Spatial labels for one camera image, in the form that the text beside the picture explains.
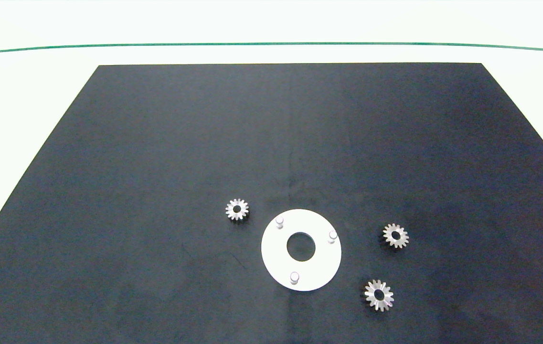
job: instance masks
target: gear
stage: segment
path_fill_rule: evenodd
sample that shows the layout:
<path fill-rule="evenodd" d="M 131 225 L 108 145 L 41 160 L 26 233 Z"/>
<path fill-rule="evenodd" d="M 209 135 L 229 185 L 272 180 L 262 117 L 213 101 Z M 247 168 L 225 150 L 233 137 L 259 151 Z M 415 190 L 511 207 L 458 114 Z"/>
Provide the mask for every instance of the gear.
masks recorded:
<path fill-rule="evenodd" d="M 388 224 L 384 228 L 384 237 L 390 246 L 394 246 L 394 248 L 402 248 L 407 246 L 407 243 L 409 242 L 407 239 L 409 239 L 409 236 L 403 227 L 395 224 Z"/>
<path fill-rule="evenodd" d="M 248 203 L 239 198 L 237 200 L 229 201 L 225 209 L 227 210 L 225 212 L 227 217 L 234 221 L 243 220 L 248 216 Z"/>
<path fill-rule="evenodd" d="M 392 302 L 394 299 L 392 298 L 392 295 L 394 295 L 394 292 L 390 291 L 390 287 L 387 287 L 385 285 L 385 282 L 382 283 L 382 281 L 373 280 L 369 282 L 369 285 L 365 285 L 365 289 L 367 290 L 365 292 L 365 296 L 367 296 L 367 301 L 370 302 L 371 307 L 375 307 L 376 311 L 387 311 L 392 307 Z M 380 290 L 384 293 L 384 298 L 381 300 L 376 298 L 375 292 Z"/>

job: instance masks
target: green line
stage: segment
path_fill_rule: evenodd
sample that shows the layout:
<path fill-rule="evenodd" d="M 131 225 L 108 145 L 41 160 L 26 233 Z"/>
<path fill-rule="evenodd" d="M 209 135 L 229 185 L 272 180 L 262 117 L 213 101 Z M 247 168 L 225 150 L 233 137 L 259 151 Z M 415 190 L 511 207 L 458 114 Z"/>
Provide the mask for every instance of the green line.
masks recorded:
<path fill-rule="evenodd" d="M 243 43 L 110 43 L 110 44 L 76 44 L 31 46 L 29 48 L 2 49 L 0 53 L 24 52 L 25 50 L 46 50 L 64 48 L 101 48 L 106 46 L 219 46 L 219 45 L 437 45 L 437 46 L 471 46 L 476 48 L 503 48 L 518 50 L 535 50 L 543 52 L 543 48 L 514 45 L 471 44 L 471 43 L 431 43 L 431 42 L 243 42 Z"/>

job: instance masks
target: gear teeth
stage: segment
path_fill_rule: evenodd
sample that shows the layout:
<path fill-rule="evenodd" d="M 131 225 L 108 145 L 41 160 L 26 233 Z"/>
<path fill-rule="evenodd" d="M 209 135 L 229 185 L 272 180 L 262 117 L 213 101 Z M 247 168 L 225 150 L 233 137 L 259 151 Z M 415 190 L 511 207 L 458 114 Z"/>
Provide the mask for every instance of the gear teeth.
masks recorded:
<path fill-rule="evenodd" d="M 407 232 L 403 227 L 397 224 L 388 224 L 384 227 L 384 230 L 382 231 L 384 233 L 383 237 L 385 237 L 385 241 L 388 242 L 389 246 L 394 248 L 403 248 L 407 246 L 407 243 L 409 242 L 409 235 L 407 235 Z M 398 239 L 395 239 L 392 234 L 394 232 L 397 232 L 399 235 Z"/>
<path fill-rule="evenodd" d="M 367 281 L 365 285 L 365 296 L 367 296 L 367 301 L 369 301 L 369 307 L 374 308 L 376 311 L 388 311 L 392 307 L 392 302 L 394 302 L 394 293 L 390 291 L 390 287 L 386 286 L 385 282 L 382 282 L 380 279 L 373 279 L 372 281 Z M 378 300 L 375 296 L 375 292 L 380 290 L 384 293 L 384 299 Z"/>
<path fill-rule="evenodd" d="M 239 207 L 238 212 L 234 211 L 235 206 Z M 225 214 L 227 214 L 227 217 L 231 218 L 232 220 L 240 221 L 247 217 L 247 214 L 249 213 L 248 208 L 249 206 L 247 202 L 241 198 L 234 198 L 227 204 L 227 207 L 225 208 L 227 212 Z"/>

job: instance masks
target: metal pin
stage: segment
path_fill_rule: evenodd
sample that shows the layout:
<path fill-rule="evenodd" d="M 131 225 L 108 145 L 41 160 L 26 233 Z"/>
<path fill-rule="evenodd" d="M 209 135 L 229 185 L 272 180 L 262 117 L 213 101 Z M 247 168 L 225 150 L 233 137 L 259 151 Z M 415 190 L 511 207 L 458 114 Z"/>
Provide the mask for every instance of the metal pin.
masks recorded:
<path fill-rule="evenodd" d="M 276 227 L 282 229 L 284 227 L 284 218 L 282 216 L 276 217 Z"/>
<path fill-rule="evenodd" d="M 330 231 L 329 232 L 329 244 L 334 243 L 335 239 L 337 239 L 337 232 L 336 231 Z"/>
<path fill-rule="evenodd" d="M 299 281 L 299 274 L 296 273 L 296 272 L 291 272 L 290 273 L 290 283 L 295 285 L 297 284 L 297 282 Z"/>

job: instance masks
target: gear center hole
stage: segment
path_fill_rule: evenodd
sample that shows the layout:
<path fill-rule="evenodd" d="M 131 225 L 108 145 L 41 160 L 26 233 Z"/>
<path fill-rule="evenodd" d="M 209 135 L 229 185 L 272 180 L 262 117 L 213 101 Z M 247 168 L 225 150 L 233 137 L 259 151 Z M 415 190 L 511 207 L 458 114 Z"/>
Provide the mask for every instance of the gear center hole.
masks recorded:
<path fill-rule="evenodd" d="M 384 292 L 379 290 L 379 289 L 376 289 L 374 292 L 373 292 L 373 296 L 375 296 L 376 299 L 382 301 L 384 299 Z"/>
<path fill-rule="evenodd" d="M 306 233 L 294 233 L 286 242 L 288 254 L 298 261 L 306 261 L 313 257 L 316 252 L 316 244 Z"/>

